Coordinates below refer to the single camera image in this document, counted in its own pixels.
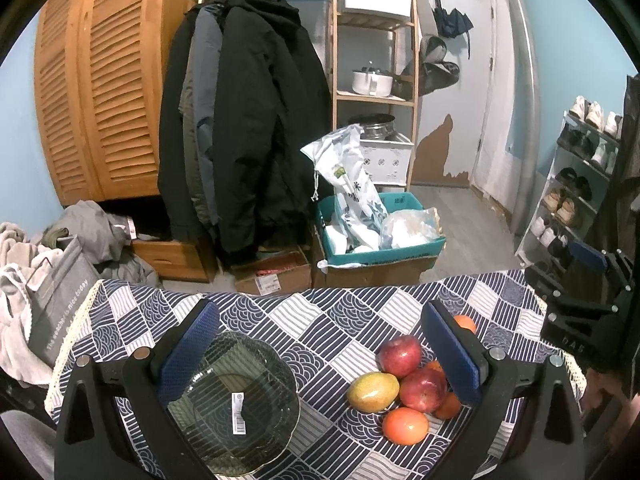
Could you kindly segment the person's right hand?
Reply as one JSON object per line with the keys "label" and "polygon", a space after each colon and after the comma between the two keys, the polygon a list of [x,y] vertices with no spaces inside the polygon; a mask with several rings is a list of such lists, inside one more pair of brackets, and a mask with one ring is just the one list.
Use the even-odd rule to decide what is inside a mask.
{"label": "person's right hand", "polygon": [[620,401],[625,411],[634,413],[634,402],[625,396],[620,378],[610,374],[597,372],[593,368],[587,370],[587,387],[580,400],[584,411],[595,410],[604,400],[605,393]]}

